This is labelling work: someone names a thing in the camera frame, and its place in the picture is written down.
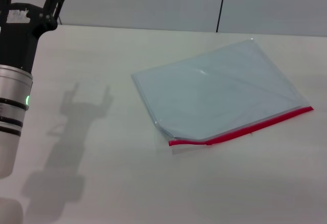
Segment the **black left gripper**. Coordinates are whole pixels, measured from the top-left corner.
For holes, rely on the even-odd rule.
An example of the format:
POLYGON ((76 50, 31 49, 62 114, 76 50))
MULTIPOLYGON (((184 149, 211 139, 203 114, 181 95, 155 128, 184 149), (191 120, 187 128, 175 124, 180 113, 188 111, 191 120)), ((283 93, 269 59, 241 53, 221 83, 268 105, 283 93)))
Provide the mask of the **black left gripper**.
POLYGON ((32 72, 38 41, 42 34, 54 31, 65 0, 45 0, 43 8, 1 0, 1 65, 32 72), (9 23, 11 10, 27 11, 28 23, 9 23))

